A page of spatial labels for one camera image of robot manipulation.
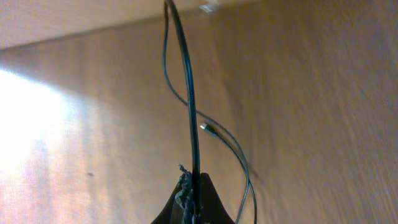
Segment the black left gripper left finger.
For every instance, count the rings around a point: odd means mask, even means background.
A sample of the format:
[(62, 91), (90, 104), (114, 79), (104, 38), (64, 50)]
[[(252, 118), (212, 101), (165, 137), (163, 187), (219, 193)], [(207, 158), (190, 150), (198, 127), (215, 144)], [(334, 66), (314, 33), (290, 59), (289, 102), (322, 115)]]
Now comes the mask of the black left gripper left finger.
[(192, 224), (193, 223), (193, 189), (192, 173), (179, 164), (181, 176), (169, 197), (165, 207), (151, 224)]

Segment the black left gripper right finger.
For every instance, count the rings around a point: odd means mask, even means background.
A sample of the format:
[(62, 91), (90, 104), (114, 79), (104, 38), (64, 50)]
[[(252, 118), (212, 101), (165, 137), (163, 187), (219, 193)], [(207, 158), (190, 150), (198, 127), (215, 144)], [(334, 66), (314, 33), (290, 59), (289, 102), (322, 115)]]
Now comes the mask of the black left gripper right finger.
[(200, 174), (201, 222), (209, 224), (234, 224), (207, 173)]

